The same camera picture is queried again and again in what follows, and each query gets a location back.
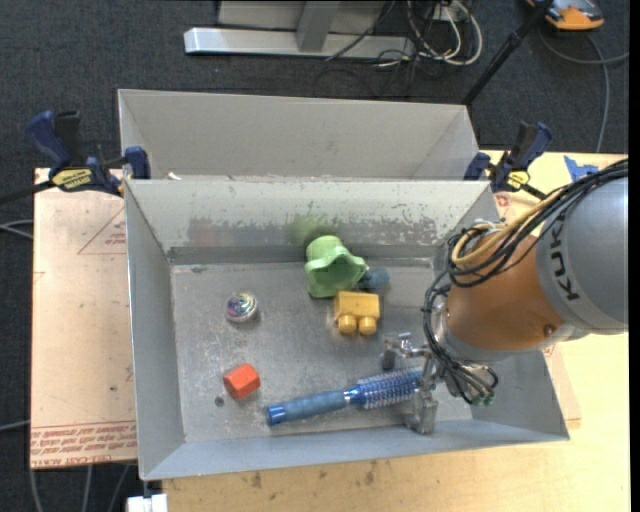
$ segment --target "black tripod leg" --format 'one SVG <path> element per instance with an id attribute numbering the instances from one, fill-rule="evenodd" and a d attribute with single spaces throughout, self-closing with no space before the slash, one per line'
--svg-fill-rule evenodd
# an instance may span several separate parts
<path id="1" fill-rule="evenodd" d="M 547 12 L 549 7 L 551 7 L 551 4 L 553 4 L 553 0 L 535 2 L 535 10 L 531 16 L 529 16 L 519 28 L 509 34 L 509 37 L 502 45 L 502 48 L 498 50 L 498 53 L 493 57 L 487 69 L 485 69 L 484 73 L 482 73 L 480 78 L 478 78 L 478 81 L 462 100 L 463 105 L 466 105 L 467 107 L 471 106 L 473 100 L 475 100 L 478 94 L 480 94 L 480 91 L 482 91 L 484 86 L 487 85 L 493 75 L 496 74 L 496 71 L 500 69 L 500 66 L 502 66 L 504 61 L 507 60 L 509 55 L 511 55 L 511 53 L 520 46 L 524 37 L 529 33 L 538 20 L 544 16 L 544 13 Z"/>

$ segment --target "green toy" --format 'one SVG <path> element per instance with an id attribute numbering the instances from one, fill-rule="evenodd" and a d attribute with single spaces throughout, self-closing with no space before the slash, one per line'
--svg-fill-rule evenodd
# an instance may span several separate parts
<path id="1" fill-rule="evenodd" d="M 309 295 L 316 299 L 352 289 L 367 271 L 365 261 L 351 254 L 336 236 L 316 238 L 307 246 L 306 256 Z"/>

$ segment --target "orange object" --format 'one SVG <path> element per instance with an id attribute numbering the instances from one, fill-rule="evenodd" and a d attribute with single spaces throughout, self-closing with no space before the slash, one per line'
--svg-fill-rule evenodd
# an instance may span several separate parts
<path id="1" fill-rule="evenodd" d="M 248 363 L 236 366 L 222 377 L 225 389 L 236 400 L 242 400 L 260 387 L 260 376 Z"/>

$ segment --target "yellow toy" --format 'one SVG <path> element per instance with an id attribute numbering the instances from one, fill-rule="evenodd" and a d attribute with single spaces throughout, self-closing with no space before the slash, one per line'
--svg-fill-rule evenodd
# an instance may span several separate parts
<path id="1" fill-rule="evenodd" d="M 340 291 L 333 299 L 334 318 L 342 334 L 375 334 L 380 318 L 380 297 L 375 293 Z"/>

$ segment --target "gray carpet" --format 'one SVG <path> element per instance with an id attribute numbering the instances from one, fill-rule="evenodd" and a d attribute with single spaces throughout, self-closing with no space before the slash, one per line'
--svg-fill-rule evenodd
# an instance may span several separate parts
<path id="1" fill-rule="evenodd" d="M 470 108 L 481 148 L 508 148 L 524 120 L 549 126 L 552 151 L 628 152 L 629 60 L 608 65 L 605 82 L 602 66 L 570 62 L 541 40 L 587 61 L 598 60 L 598 50 L 605 58 L 628 52 L 630 2 L 602 0 L 601 7 L 606 22 L 589 36 L 541 25 L 524 39 Z M 50 164 L 24 137 L 25 124 L 42 110 L 80 110 L 85 150 L 112 158 L 119 154 L 118 88 L 460 103 L 531 14 L 523 0 L 474 2 L 485 42 L 478 62 L 455 69 L 430 63 L 411 78 L 404 68 L 381 71 L 361 62 L 186 56 L 184 31 L 211 25 L 214 12 L 214 2 L 0 0 L 0 196 L 28 187 L 32 169 Z M 379 33 L 406 30 L 404 3 L 398 2 Z M 0 224 L 32 215 L 30 198 L 0 206 Z M 31 251 L 29 240 L 0 232 L 0 425 L 29 416 Z M 24 427 L 0 432 L 3 510 L 36 510 L 27 433 Z M 108 509 L 122 471 L 120 465 L 95 467 L 89 510 Z M 84 468 L 38 473 L 37 480 L 44 510 L 80 510 Z M 136 471 L 129 470 L 115 510 L 141 491 Z"/>

